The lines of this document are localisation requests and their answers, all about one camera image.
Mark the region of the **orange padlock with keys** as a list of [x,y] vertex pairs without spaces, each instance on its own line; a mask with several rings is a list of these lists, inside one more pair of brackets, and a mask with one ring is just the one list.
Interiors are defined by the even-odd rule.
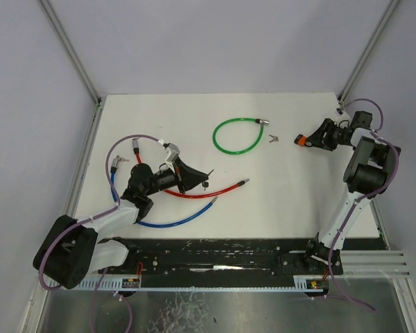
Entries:
[[301,147],[311,147],[311,143],[310,143],[310,141],[308,140],[308,137],[306,137],[306,136],[305,136],[305,135],[303,135],[303,134],[299,134],[299,135],[295,138],[294,143],[295,143],[296,145],[298,145],[298,146],[301,146]]

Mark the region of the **green lock key bunch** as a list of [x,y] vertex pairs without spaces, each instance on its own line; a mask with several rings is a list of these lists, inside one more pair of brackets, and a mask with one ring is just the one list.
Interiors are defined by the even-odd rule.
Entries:
[[279,138],[276,135],[270,135],[270,138],[271,138],[270,143],[279,141]]

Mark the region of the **green cable lock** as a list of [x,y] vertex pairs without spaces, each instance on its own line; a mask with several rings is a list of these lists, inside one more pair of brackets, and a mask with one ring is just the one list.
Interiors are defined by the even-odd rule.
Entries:
[[[239,129],[250,129],[251,123],[254,130],[248,137],[247,134],[238,133]],[[222,153],[227,155],[243,155],[253,151],[261,142],[264,128],[270,125],[270,121],[260,118],[237,117],[219,123],[212,133],[213,145]]]

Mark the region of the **black padlock keys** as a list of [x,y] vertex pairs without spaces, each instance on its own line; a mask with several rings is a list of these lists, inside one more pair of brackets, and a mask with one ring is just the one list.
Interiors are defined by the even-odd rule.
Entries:
[[204,191],[207,190],[207,188],[209,187],[209,177],[210,175],[214,172],[214,169],[212,169],[208,174],[207,174],[207,178],[201,183],[202,188]]

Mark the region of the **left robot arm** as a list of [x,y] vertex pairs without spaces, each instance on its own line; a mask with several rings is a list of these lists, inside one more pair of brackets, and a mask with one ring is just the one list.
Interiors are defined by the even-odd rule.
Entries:
[[138,265],[138,257],[120,241],[109,240],[117,230],[142,221],[153,206],[151,195],[177,187],[186,192],[208,181],[207,173],[177,159],[173,167],[153,172],[145,163],[136,164],[128,185],[113,207],[79,221],[68,215],[58,217],[33,260],[39,282],[45,278],[59,287],[73,289],[87,274],[115,266],[128,274]]

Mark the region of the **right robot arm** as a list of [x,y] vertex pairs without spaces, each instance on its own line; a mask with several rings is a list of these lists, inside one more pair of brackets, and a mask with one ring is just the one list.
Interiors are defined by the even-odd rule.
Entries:
[[319,273],[337,264],[358,215],[388,188],[397,173],[400,148],[380,139],[371,129],[371,122],[371,113],[357,111],[344,128],[326,118],[312,135],[298,135],[295,139],[298,146],[326,151],[334,151],[340,145],[353,148],[343,175],[343,196],[331,220],[309,240],[302,256],[302,265],[309,273]]

